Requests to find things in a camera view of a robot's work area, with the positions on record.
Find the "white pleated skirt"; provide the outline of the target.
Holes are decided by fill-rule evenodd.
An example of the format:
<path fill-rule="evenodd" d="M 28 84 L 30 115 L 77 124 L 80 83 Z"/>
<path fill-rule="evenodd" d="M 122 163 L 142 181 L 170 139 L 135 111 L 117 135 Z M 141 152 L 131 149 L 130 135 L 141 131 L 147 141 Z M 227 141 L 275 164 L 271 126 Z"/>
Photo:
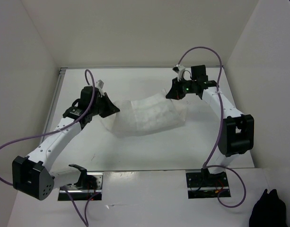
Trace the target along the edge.
<path fill-rule="evenodd" d="M 186 121 L 188 108 L 166 98 L 166 90 L 140 100 L 117 100 L 119 112 L 102 118 L 102 125 L 113 134 L 148 135 L 180 127 Z"/>

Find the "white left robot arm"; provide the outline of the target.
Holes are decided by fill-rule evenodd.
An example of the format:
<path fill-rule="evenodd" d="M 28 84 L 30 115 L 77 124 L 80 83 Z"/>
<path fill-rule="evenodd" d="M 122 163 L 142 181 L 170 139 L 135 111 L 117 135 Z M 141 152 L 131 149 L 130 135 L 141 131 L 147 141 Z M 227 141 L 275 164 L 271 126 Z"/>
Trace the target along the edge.
<path fill-rule="evenodd" d="M 80 98 L 72 103 L 52 135 L 48 136 L 35 150 L 26 157 L 18 156 L 12 162 L 13 188 L 40 201 L 46 199 L 55 188 L 72 184 L 77 189 L 94 183 L 94 178 L 87 175 L 87 170 L 77 164 L 58 172 L 51 172 L 56 158 L 70 141 L 92 121 L 96 115 L 108 117 L 120 110 L 102 90 L 103 82 L 82 89 Z"/>

